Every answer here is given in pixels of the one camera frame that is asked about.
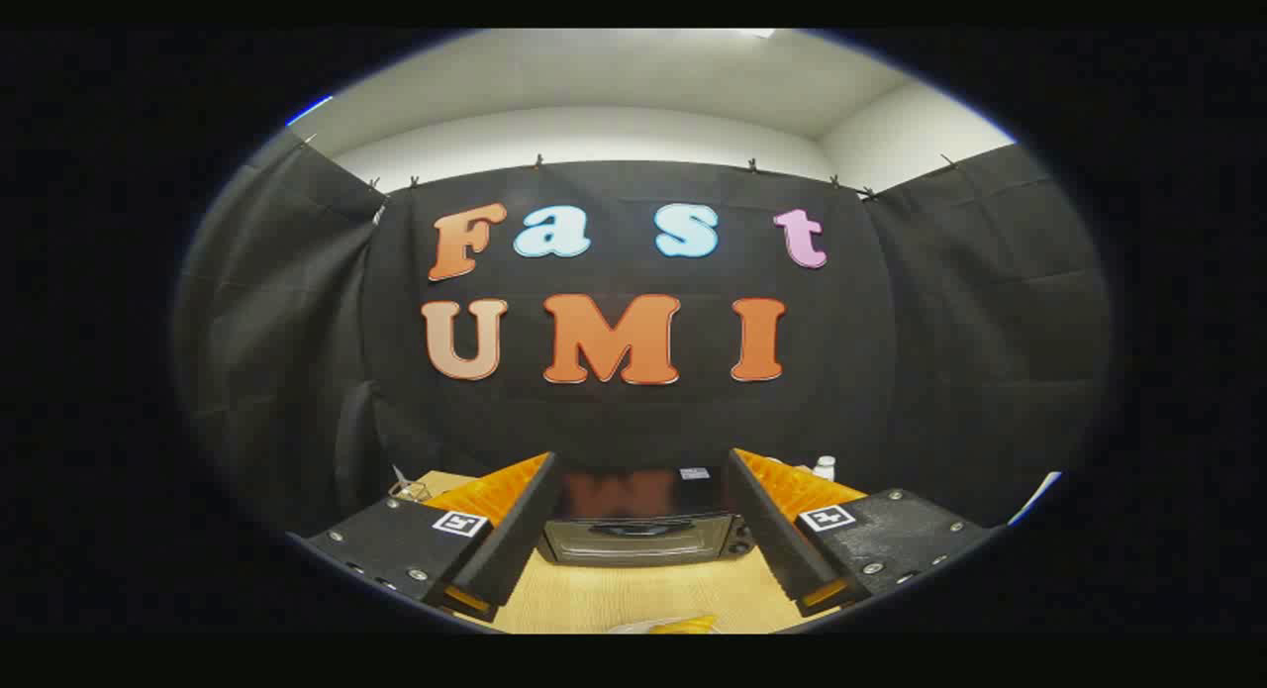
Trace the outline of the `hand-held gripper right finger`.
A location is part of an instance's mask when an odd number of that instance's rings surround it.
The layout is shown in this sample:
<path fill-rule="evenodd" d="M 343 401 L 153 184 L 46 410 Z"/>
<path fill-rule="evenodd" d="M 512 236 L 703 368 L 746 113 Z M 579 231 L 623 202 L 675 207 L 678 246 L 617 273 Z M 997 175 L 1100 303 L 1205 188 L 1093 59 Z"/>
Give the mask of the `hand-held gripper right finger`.
<path fill-rule="evenodd" d="M 901 592 L 1001 531 L 905 488 L 867 494 L 742 449 L 729 454 L 729 500 L 806 620 Z"/>

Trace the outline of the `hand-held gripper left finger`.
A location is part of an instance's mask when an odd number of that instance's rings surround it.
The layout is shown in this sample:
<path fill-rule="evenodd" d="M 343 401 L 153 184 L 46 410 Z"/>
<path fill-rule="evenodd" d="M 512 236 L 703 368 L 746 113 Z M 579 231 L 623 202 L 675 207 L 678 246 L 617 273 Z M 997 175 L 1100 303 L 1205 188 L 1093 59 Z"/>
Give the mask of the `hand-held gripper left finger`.
<path fill-rule="evenodd" d="M 366 585 L 430 611 L 493 622 L 525 575 L 563 489 L 538 454 L 447 492 L 398 473 L 375 503 L 291 544 Z"/>

